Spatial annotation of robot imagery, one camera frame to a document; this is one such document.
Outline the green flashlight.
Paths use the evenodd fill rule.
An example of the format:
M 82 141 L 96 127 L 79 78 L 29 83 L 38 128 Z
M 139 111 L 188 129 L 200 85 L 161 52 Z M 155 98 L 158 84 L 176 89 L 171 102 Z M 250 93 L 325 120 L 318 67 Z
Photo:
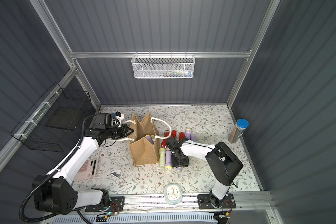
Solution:
M 160 168 L 164 169 L 165 168 L 165 163 L 166 163 L 166 149 L 165 148 L 160 148 L 159 149 L 159 166 Z

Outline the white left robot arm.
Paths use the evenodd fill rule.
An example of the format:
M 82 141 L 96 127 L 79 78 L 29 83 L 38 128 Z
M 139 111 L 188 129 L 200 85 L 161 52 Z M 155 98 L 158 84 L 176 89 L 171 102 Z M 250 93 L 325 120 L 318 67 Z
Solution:
M 20 205 L 18 211 L 20 220 L 34 223 L 57 215 L 66 215 L 72 211 L 80 212 L 87 206 L 96 206 L 105 211 L 113 207 L 107 190 L 91 189 L 78 192 L 73 189 L 72 184 L 88 157 L 105 140 L 125 141 L 134 132 L 123 119 L 124 114 L 120 112 L 97 113 L 86 117 L 75 147 L 55 168 L 46 175 L 39 175 L 34 179 L 32 191 Z M 47 212 L 48 215 L 38 218 L 27 217 L 25 207 L 31 198 L 34 200 L 35 208 Z

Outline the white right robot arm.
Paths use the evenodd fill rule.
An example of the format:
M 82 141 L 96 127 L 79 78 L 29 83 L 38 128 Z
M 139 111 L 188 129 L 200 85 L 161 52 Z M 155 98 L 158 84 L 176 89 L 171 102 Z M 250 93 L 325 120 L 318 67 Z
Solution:
M 243 168 L 241 160 L 223 142 L 215 145 L 197 143 L 187 138 L 177 141 L 170 137 L 166 141 L 172 153 L 173 167 L 187 167 L 189 158 L 195 157 L 204 160 L 210 166 L 216 182 L 210 192 L 211 203 L 219 206 L 228 193 L 233 180 Z

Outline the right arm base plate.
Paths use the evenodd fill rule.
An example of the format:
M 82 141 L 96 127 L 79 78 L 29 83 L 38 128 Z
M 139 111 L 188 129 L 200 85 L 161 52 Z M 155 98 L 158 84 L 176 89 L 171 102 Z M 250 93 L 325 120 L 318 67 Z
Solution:
M 235 209 L 236 203 L 233 194 L 225 194 L 223 199 L 218 199 L 213 194 L 200 194 L 197 196 L 198 207 L 207 209 Z

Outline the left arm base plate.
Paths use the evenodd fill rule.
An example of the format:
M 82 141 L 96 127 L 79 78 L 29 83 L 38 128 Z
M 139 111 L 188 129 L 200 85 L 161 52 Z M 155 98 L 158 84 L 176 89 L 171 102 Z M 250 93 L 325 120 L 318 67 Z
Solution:
M 89 205 L 85 212 L 121 212 L 125 204 L 125 197 L 109 197 L 107 201 L 97 205 Z

